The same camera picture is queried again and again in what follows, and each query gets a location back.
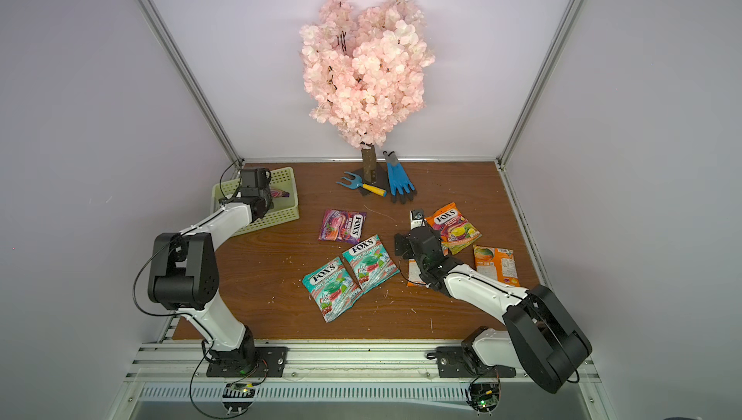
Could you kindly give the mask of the green mint blossom candy bag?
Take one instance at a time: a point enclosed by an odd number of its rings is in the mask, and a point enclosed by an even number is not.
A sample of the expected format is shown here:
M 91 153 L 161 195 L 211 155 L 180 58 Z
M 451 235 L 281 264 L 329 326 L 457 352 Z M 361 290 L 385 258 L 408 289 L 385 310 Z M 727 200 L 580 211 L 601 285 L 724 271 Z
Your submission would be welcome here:
M 342 254 L 366 294 L 399 273 L 379 236 L 367 238 Z

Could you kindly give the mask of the purple Fox's berries candy bag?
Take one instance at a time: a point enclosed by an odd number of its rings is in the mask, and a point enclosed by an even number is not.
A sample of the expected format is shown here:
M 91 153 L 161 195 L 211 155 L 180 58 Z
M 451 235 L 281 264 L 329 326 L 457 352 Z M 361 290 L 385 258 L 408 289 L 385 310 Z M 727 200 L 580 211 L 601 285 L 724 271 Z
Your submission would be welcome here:
M 365 211 L 327 209 L 324 212 L 318 240 L 358 244 L 361 241 L 366 217 Z

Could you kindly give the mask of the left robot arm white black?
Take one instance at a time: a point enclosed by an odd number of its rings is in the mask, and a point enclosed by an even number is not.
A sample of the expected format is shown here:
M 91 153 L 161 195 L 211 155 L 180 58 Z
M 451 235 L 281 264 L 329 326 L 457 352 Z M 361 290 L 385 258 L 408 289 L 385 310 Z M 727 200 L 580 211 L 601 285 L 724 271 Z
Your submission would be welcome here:
M 207 218 L 176 233 L 157 236 L 150 261 L 149 299 L 187 319 L 204 338 L 206 359 L 247 370 L 256 364 L 250 330 L 220 296 L 216 250 L 274 206 L 266 168 L 241 170 L 235 193 Z

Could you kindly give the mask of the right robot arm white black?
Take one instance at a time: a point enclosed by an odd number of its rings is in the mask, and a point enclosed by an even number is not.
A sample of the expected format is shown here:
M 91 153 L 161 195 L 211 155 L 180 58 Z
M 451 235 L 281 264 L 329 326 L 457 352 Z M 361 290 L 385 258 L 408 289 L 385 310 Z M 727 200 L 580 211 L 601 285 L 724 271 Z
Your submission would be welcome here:
M 394 251 L 415 260 L 427 288 L 503 323 L 521 367 L 544 391 L 557 393 L 591 355 L 589 338 L 551 289 L 516 287 L 481 274 L 444 253 L 440 233 L 427 224 L 397 234 Z

